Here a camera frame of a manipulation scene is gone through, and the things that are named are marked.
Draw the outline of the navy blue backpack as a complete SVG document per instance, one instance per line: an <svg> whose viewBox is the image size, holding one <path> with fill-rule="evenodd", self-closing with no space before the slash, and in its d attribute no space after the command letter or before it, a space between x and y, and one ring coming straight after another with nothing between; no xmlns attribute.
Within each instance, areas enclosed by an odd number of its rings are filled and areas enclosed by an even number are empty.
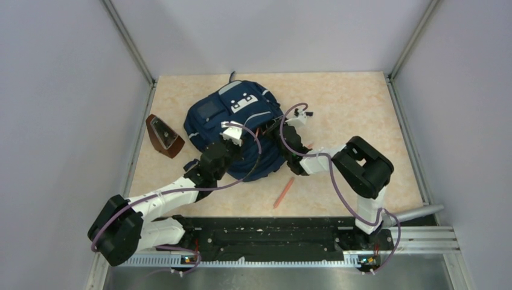
<svg viewBox="0 0 512 290"><path fill-rule="evenodd" d="M250 80L232 80L189 108L184 129L201 152L227 129L237 130L244 139L242 152L227 173L251 182L277 172L285 162L276 141L263 134L282 115L270 90Z"/></svg>

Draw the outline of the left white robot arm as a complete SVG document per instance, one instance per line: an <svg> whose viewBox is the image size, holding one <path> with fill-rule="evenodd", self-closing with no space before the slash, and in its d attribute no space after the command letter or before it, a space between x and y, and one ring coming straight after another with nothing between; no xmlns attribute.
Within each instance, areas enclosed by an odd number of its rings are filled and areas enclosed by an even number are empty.
<svg viewBox="0 0 512 290"><path fill-rule="evenodd" d="M218 141L207 146L200 160L171 184L132 198L112 196L88 230L91 250L111 266L160 245L186 250L193 244L194 234L174 219L163 220L163 214L219 190L217 182L241 155L240 145Z"/></svg>

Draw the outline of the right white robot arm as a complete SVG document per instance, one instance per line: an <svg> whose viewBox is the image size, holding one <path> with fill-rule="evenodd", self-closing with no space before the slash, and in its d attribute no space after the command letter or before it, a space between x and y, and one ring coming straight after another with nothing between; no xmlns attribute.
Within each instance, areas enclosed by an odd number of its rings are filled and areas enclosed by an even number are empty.
<svg viewBox="0 0 512 290"><path fill-rule="evenodd" d="M296 175L328 172L331 182L335 182L334 169L337 169L357 194L357 210L353 210L334 186L342 203L356 218L356 245L370 249L378 242L377 231L383 222L383 197L394 173L394 165L387 157L360 136L352 137L335 149L312 150L302 144L295 127L287 124L280 128L274 123L263 131L263 135L276 143L280 155Z"/></svg>

